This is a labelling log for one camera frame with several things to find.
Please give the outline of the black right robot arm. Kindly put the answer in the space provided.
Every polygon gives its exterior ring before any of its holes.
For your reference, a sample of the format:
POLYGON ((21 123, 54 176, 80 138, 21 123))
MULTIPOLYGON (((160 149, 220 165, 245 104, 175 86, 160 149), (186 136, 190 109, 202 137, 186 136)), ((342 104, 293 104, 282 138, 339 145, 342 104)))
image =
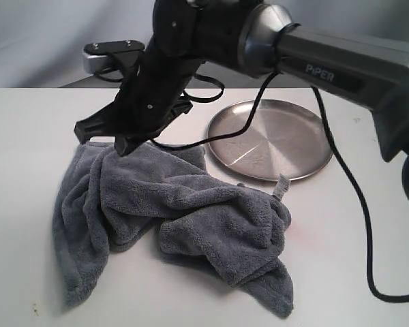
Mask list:
POLYGON ((367 108, 383 160, 407 154, 409 200, 409 44, 312 31, 263 1, 156 1, 147 48, 76 137, 112 136, 120 155, 133 152, 191 109, 184 89, 207 61, 255 78, 288 74, 367 108))

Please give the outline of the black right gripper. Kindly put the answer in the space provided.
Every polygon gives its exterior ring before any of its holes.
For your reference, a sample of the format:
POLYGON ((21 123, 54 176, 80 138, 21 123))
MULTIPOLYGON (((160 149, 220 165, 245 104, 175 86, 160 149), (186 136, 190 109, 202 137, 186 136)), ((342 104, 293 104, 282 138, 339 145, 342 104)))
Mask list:
POLYGON ((120 157, 161 134, 156 131, 168 115, 193 73, 201 64, 194 55, 193 36, 198 10, 186 1, 156 1, 153 35, 140 60, 135 78, 121 86, 116 101, 76 122, 79 142, 93 137, 115 137, 120 157))

